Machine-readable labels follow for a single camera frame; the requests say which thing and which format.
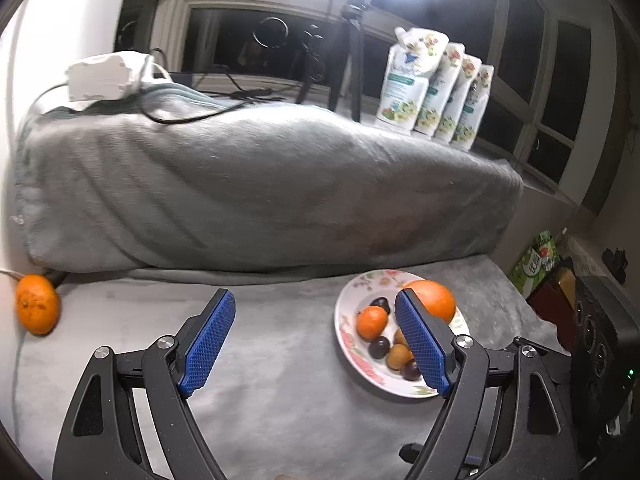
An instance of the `window pane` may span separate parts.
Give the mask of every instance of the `window pane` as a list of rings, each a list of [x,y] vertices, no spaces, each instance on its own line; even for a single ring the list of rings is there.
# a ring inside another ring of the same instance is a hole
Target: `window pane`
[[[478,136],[513,153],[522,129],[522,121],[495,100],[489,99]]]
[[[148,52],[158,0],[123,0],[113,49]]]
[[[182,69],[205,73],[213,64],[223,64],[232,73],[301,80],[305,69],[302,39],[311,25],[319,27],[321,36],[333,28],[320,21],[260,10],[192,9]]]
[[[390,47],[391,43],[386,41],[372,36],[364,37],[364,70],[362,74],[362,93],[364,95],[376,99],[380,98]]]
[[[527,162],[557,184],[564,173],[569,155],[571,148],[543,132],[538,132]]]
[[[486,60],[494,30],[497,0],[372,0],[380,9],[433,28],[450,41],[464,43],[466,52]]]
[[[536,0],[509,0],[498,76],[527,103],[538,72],[544,27],[545,11]]]
[[[591,30],[558,22],[556,64],[542,122],[571,140],[578,133],[590,67]]]

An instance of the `metal screw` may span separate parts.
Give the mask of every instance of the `metal screw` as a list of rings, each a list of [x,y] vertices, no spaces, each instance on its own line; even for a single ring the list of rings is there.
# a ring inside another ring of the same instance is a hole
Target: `metal screw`
[[[536,355],[538,355],[538,351],[533,348],[533,346],[531,345],[524,345],[520,351],[522,352],[522,354],[524,355],[524,357],[535,357]]]
[[[101,346],[100,348],[98,348],[94,352],[94,357],[96,359],[104,359],[105,357],[107,357],[107,355],[109,355],[109,347],[108,346]]]
[[[456,343],[458,346],[462,346],[462,348],[471,348],[474,345],[474,340],[468,335],[459,335],[456,338]]]
[[[171,348],[174,345],[175,339],[170,335],[162,336],[158,339],[158,348]]]

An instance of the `gray fleece blanket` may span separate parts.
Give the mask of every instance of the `gray fleece blanket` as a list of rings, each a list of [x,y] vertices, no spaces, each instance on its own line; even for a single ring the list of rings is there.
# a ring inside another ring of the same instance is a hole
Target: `gray fleece blanket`
[[[555,327],[536,317],[486,256],[407,270],[449,287],[471,335],[488,348],[523,335],[559,349]],[[230,286],[236,320],[209,381],[189,400],[230,480],[271,480],[277,474],[300,480],[389,480],[408,472],[398,451],[407,442],[424,441],[442,399],[386,394],[344,359],[333,315],[350,279]],[[86,275],[60,286],[60,324],[46,338],[26,336],[15,396],[20,450],[45,480],[66,409],[94,349],[105,344],[116,352],[146,348],[198,314],[216,289]],[[171,478],[145,394],[137,394],[154,470]],[[487,434],[492,415],[489,405],[480,437]]]
[[[221,107],[176,84],[162,118]],[[248,106],[167,126],[135,98],[29,122],[16,155],[30,258],[70,272],[328,276],[490,251],[522,190],[509,167],[313,106]]]

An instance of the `white wall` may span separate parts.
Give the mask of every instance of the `white wall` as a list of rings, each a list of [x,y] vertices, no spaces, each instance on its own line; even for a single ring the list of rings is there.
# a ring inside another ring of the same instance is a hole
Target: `white wall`
[[[11,112],[11,95],[7,93],[7,81],[12,72],[12,46],[17,25],[20,21],[21,7],[9,22],[8,27],[0,37],[0,185],[3,193],[0,195],[0,267],[5,269],[28,272],[31,266],[27,263],[24,251],[20,247],[20,238],[16,233],[16,225],[10,220],[12,206],[10,201],[10,187],[7,186],[10,173],[10,142],[7,134]],[[23,331],[18,326],[14,316],[14,288],[12,278],[0,275],[0,420],[9,435],[14,436],[14,415],[12,412],[12,386],[16,352],[22,338]]]
[[[631,120],[640,124],[640,59],[633,51],[628,58]],[[640,132],[629,134],[620,159],[616,178],[607,201],[590,232],[596,252],[605,248],[626,250],[629,264],[624,288],[635,304],[640,305]]]
[[[27,0],[2,35],[0,46],[0,267],[28,270],[10,202],[11,147],[15,128],[43,90],[65,80],[70,62],[112,52],[122,0]],[[65,91],[42,100],[51,108],[66,102]],[[21,337],[13,313],[14,284],[0,276],[0,419],[14,436],[11,391]]]

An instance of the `dark purple plum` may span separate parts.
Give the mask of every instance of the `dark purple plum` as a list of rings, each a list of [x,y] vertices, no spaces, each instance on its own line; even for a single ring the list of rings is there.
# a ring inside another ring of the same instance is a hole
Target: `dark purple plum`
[[[371,301],[371,304],[373,306],[378,306],[380,308],[383,308],[387,314],[391,314],[391,309],[389,308],[389,302],[386,300],[386,298],[384,297],[376,298],[375,300]]]
[[[411,359],[402,367],[402,377],[407,381],[417,381],[420,379],[420,375],[420,368],[418,368],[418,363],[415,362],[415,359]]]
[[[377,337],[369,344],[369,355],[374,359],[382,359],[391,348],[391,343],[386,337]]]

